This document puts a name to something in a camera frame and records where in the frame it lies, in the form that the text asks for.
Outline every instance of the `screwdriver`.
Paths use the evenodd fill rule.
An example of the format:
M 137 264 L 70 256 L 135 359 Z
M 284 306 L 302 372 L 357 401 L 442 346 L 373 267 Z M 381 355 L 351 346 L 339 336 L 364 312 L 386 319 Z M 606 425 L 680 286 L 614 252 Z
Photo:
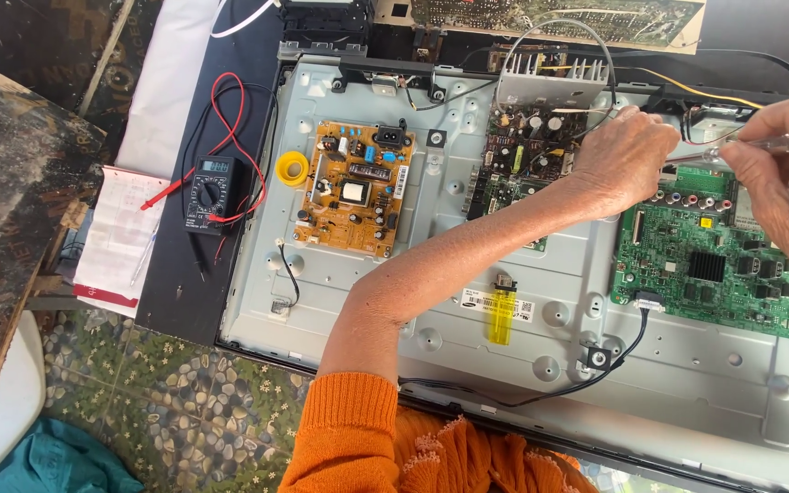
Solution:
M 745 142 L 746 144 L 763 149 L 773 153 L 788 153 L 789 152 L 789 134 L 778 137 L 770 137 L 768 139 L 752 140 Z M 707 163 L 717 164 L 722 162 L 720 146 L 709 147 L 704 152 L 696 152 L 694 154 L 686 154 L 685 156 L 678 156 L 665 160 L 665 164 L 676 163 Z

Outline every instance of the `tiled floor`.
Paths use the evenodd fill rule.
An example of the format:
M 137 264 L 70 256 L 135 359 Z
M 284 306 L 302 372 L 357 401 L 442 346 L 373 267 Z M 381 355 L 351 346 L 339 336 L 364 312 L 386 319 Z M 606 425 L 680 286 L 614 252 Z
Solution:
M 108 445 L 149 492 L 272 493 L 294 450 L 309 380 L 134 327 L 103 310 L 42 334 L 42 414 Z M 686 493 L 582 462 L 602 493 Z

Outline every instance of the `orange sweater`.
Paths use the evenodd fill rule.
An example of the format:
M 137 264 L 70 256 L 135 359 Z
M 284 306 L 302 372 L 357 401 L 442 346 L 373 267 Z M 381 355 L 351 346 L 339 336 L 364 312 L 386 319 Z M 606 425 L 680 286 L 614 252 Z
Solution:
M 399 408 L 388 380 L 324 375 L 310 386 L 279 492 L 596 493 L 576 461 Z

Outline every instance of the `yellow tape roll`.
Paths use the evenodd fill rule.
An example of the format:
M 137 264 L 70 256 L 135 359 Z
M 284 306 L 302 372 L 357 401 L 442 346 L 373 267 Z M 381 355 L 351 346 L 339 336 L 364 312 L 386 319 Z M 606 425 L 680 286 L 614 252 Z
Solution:
M 296 174 L 292 174 L 294 165 L 300 167 Z M 309 173 L 310 163 L 306 161 L 306 156 L 299 151 L 285 152 L 276 160 L 276 176 L 283 184 L 290 187 L 303 185 Z

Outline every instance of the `yellow lighter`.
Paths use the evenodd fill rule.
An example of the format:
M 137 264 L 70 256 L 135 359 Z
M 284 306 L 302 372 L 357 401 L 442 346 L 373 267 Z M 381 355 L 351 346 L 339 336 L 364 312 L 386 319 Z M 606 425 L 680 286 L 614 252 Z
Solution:
M 498 274 L 492 293 L 492 326 L 489 342 L 506 346 L 510 344 L 510 325 L 516 308 L 516 283 L 509 275 Z

